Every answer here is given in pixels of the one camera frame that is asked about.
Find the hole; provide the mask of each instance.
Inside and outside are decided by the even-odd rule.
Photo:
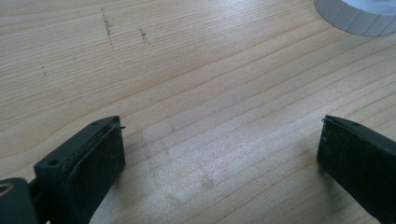
[[[14,185],[11,183],[1,184],[0,185],[0,197],[9,193],[14,188]]]
[[[50,166],[58,165],[59,162],[60,162],[59,160],[51,160],[51,161],[49,161],[49,165]]]

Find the black clip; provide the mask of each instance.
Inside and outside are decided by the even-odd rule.
[[[320,167],[381,223],[395,223],[396,143],[347,119],[323,122]]]
[[[88,224],[125,166],[120,117],[97,120],[35,166],[30,184],[0,181],[4,224]]]

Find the light wood surface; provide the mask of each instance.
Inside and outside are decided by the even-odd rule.
[[[4,0],[0,27],[0,178],[120,115],[92,223],[377,223],[316,153],[326,114],[396,139],[396,35],[313,0]]]

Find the white roll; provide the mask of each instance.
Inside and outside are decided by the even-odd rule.
[[[396,0],[315,0],[315,6],[323,19],[354,35],[396,32]]]

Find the scratch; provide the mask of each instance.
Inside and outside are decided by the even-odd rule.
[[[139,31],[140,31],[140,36],[145,41],[145,43],[149,43],[148,39],[146,38],[146,32],[143,29],[139,29]]]
[[[46,76],[46,75],[47,75],[47,73],[44,71],[44,65],[43,65],[43,66],[41,66],[41,69],[43,70],[43,76]]]
[[[110,41],[111,48],[113,48],[113,43],[111,41],[111,29],[110,29],[112,24],[108,21],[106,15],[105,15],[105,9],[101,8],[101,11],[102,11],[102,19],[103,19],[103,22],[105,23],[105,27],[106,27],[106,31],[107,31],[107,38]]]

